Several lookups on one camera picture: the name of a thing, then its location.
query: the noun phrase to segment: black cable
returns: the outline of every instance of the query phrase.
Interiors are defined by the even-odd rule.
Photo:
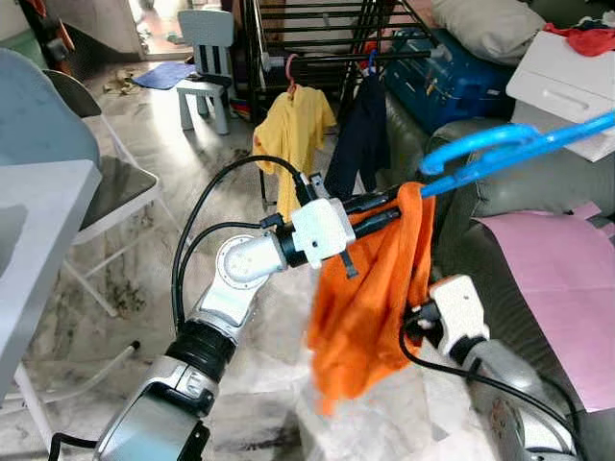
[[[188,219],[185,223],[184,230],[182,231],[180,242],[177,245],[175,256],[173,257],[173,269],[171,273],[171,308],[173,311],[173,323],[175,325],[176,334],[179,333],[180,329],[182,328],[182,325],[184,324],[184,320],[185,320],[184,311],[180,309],[180,306],[182,305],[182,301],[178,297],[177,280],[178,280],[178,273],[180,270],[180,263],[182,262],[182,252],[184,250],[185,242],[187,241],[187,238],[190,234],[190,229],[192,229],[194,221],[196,221],[196,217],[199,214],[199,211],[201,210],[203,203],[205,202],[206,198],[208,197],[212,189],[235,168],[238,168],[241,165],[245,165],[246,163],[252,163],[255,161],[271,161],[273,163],[277,163],[282,168],[285,168],[286,170],[288,170],[288,172],[292,175],[292,178],[293,178],[293,181],[295,181],[295,184],[299,184],[302,181],[301,172],[297,170],[297,168],[292,166],[286,160],[283,160],[277,157],[272,157],[272,156],[250,156],[246,158],[241,158],[231,163],[230,165],[227,165],[224,168],[222,168],[213,177],[213,179],[209,182],[207,187],[201,193],[199,200],[197,201],[196,205],[190,212],[190,215],[188,216]]]
[[[557,391],[557,393],[566,401],[566,405],[568,405],[568,410],[570,411],[570,418],[573,420],[573,428],[575,429],[577,433],[579,433],[580,423],[578,420],[577,409],[575,408],[575,404],[573,403],[573,400],[570,397],[570,394],[568,394],[566,389],[564,389],[564,387],[561,384],[551,379],[550,377],[544,376],[542,374],[540,374],[539,376],[543,381],[545,381],[547,384],[553,387],[555,391]]]
[[[509,386],[508,384],[504,382],[498,381],[497,379],[492,379],[487,376],[478,375],[474,372],[469,372],[466,370],[460,370],[458,368],[447,367],[446,365],[440,365],[439,363],[429,362],[428,360],[423,360],[422,358],[417,357],[412,352],[410,352],[406,346],[406,325],[402,325],[400,327],[398,340],[399,340],[400,349],[402,350],[406,358],[410,360],[411,362],[416,363],[417,365],[420,365],[425,368],[429,368],[431,370],[435,370],[437,372],[448,373],[449,375],[461,376],[466,379],[470,379],[473,381],[480,382],[482,384],[486,384],[487,386],[495,387],[496,389],[506,392],[516,397],[517,399],[520,399],[526,403],[529,403],[532,406],[535,406],[542,412],[551,416],[554,420],[560,423],[562,427],[564,427],[570,433],[575,443],[575,448],[577,449],[577,453],[581,456],[581,459],[583,459],[584,461],[589,461],[587,458],[585,448],[583,446],[583,443],[580,440],[580,437],[577,431],[573,427],[570,426],[570,424],[566,421],[565,418],[563,418],[555,410],[550,408],[546,403],[543,403],[536,397],[531,396],[530,394],[526,394],[525,392],[522,392],[519,389],[515,389],[514,387]]]
[[[236,221],[227,221],[224,223],[218,223],[218,224],[214,224],[213,226],[209,226],[207,229],[203,230],[196,237],[194,237],[194,240],[192,240],[192,243],[190,243],[190,245],[185,251],[184,257],[182,258],[182,263],[180,265],[180,270],[178,272],[177,283],[175,284],[175,291],[176,291],[175,296],[177,296],[178,308],[182,312],[184,312],[184,275],[185,275],[185,268],[188,265],[188,261],[190,260],[190,257],[194,253],[194,250],[196,250],[196,247],[199,245],[199,243],[203,241],[205,237],[207,237],[210,233],[214,231],[218,231],[219,229],[224,229],[224,228],[261,229],[261,225],[253,224],[253,223],[241,223],[241,222],[236,222]]]
[[[60,457],[61,444],[79,447],[80,449],[95,449],[96,443],[97,442],[95,440],[78,439],[77,437],[72,437],[62,432],[56,432],[51,438],[49,458],[47,459],[48,461],[58,461],[58,458]]]

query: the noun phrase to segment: blue suitcase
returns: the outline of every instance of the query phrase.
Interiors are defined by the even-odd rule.
[[[433,34],[451,52],[452,58],[421,58],[392,61],[386,66],[384,81],[421,127],[433,133],[454,120],[473,117],[510,119],[514,100],[505,87],[514,68],[476,58],[445,29]],[[429,49],[424,38],[412,38],[416,29],[397,33],[393,51]]]

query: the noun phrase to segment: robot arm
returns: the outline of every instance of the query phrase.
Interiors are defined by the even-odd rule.
[[[342,255],[347,274],[356,273],[346,248],[356,238],[383,228],[399,217],[388,209],[351,226],[348,214],[382,205],[396,190],[368,194],[342,205],[320,193],[292,214],[292,223],[261,237],[238,235],[216,256],[213,283],[188,315],[165,355],[151,366],[124,408],[109,424],[96,447],[100,461],[197,461],[209,430],[208,415],[251,315],[252,300],[269,276],[290,267]],[[427,336],[443,355],[510,383],[550,403],[535,371],[501,343],[490,341],[480,299],[466,276],[443,280],[430,289],[432,301],[409,310],[409,336]],[[475,407],[488,414],[504,459],[574,460],[570,435],[558,422],[524,402],[477,382],[470,382]]]

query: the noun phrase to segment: orange towel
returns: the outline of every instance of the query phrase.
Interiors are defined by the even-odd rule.
[[[431,269],[431,229],[435,198],[421,199],[421,184],[408,182],[397,200],[353,217],[353,222],[398,206],[402,217],[349,248],[358,276],[346,278],[340,257],[320,275],[307,345],[315,352],[312,369],[323,396],[323,412],[335,401],[353,399],[408,361],[398,333],[406,304],[427,299]]]

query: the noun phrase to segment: marble floor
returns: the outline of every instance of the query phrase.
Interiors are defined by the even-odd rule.
[[[138,74],[152,63],[135,66]],[[218,136],[207,120],[194,132],[180,128],[173,90],[140,91],[120,96],[102,87],[115,69],[87,82],[103,112],[139,164],[158,175],[164,199],[183,222],[207,181],[225,164],[246,155],[251,127],[230,120],[231,133]],[[196,108],[193,115],[196,119]],[[88,124],[101,152],[111,142],[98,121]],[[317,153],[316,168],[326,171],[334,135]],[[275,180],[268,189],[275,192]],[[195,229],[230,218],[256,221],[263,216],[258,172],[246,166],[215,191]],[[72,250],[87,269],[153,223],[164,220],[155,206]],[[186,276],[186,298],[195,302],[211,281],[218,245],[233,232],[221,231],[204,242]],[[171,342],[169,281],[178,234],[170,223],[142,240],[91,281],[118,307],[112,319],[82,287],[61,272],[37,333],[25,357],[35,386],[60,389],[92,376],[133,340],[141,349],[109,378],[84,395],[48,405],[56,430],[96,439],[131,393],[152,359]],[[484,422],[470,408],[463,382],[453,376],[408,367],[368,395],[340,404],[336,415],[316,411],[317,395],[309,376],[309,352],[302,336],[317,274],[304,267],[270,279],[258,294],[256,316],[226,373],[221,395],[209,416],[211,439],[205,458],[221,461],[273,460],[493,460]],[[438,359],[424,347],[422,355]],[[66,460],[91,459],[71,449]],[[0,460],[46,459],[42,441],[25,410],[0,416]]]

